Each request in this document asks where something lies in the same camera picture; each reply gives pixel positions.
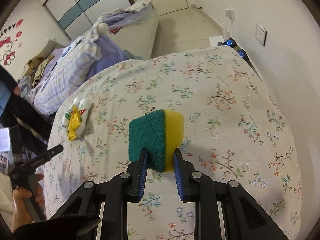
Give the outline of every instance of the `sliding door wardrobe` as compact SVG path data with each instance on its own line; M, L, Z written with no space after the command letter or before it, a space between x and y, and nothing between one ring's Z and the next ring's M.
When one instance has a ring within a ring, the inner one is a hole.
M39 0L46 6L61 28L76 38L90 30L97 18L118 8L127 8L133 0Z

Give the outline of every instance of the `black sleeve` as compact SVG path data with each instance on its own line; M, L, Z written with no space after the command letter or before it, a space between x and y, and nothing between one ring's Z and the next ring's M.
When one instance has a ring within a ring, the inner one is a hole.
M18 85L14 78L0 65L0 80L7 86L9 91L13 93L13 90Z

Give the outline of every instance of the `gray grip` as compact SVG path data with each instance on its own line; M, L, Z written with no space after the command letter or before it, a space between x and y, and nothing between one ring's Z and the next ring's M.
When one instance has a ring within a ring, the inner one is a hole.
M31 198L23 198L23 201L34 222L44 221L45 220L44 209L40 207L34 200L34 196L37 195L36 189L38 187L38 175L34 173L31 174L28 177L28 182L30 186L28 190L32 191L33 196Z

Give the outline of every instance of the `white bottle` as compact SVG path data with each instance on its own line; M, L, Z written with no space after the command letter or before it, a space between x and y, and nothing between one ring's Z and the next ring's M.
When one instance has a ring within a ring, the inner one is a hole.
M77 138L79 138L85 130L90 107L91 107L90 99L84 98L81 100L79 105L79 113L80 113L82 122L81 122L81 125L76 129Z
M68 127L70 124L70 119L71 116L73 114L73 106L75 106L76 108L79 108L79 104L80 104L80 98L75 98L75 100L73 100L71 106L69 107L69 109L67 110L67 112L64 114L63 118L62 118L62 126L63 127Z

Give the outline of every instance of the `blue shirt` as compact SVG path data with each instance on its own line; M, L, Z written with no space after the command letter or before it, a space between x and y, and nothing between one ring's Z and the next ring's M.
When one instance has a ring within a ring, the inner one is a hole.
M10 91L7 86L0 80L0 116L2 115L4 108L6 107L9 98L10 98Z

